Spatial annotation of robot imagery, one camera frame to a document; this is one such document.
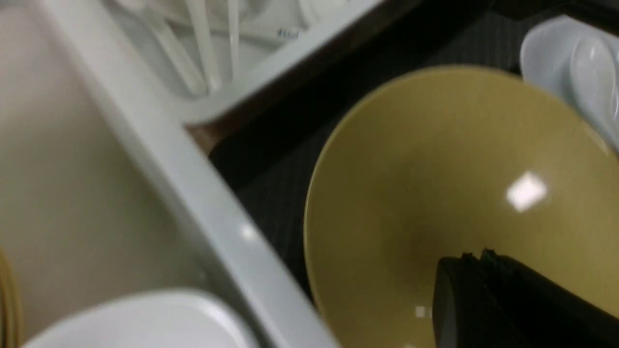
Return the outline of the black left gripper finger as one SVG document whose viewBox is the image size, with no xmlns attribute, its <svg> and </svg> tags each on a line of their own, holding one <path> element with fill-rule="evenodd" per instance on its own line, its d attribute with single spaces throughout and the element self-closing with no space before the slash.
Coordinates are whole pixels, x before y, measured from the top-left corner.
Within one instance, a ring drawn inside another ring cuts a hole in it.
<svg viewBox="0 0 619 348">
<path fill-rule="evenodd" d="M 484 249 L 438 260 L 438 348 L 616 348 L 615 316 L 506 255 Z"/>
</svg>

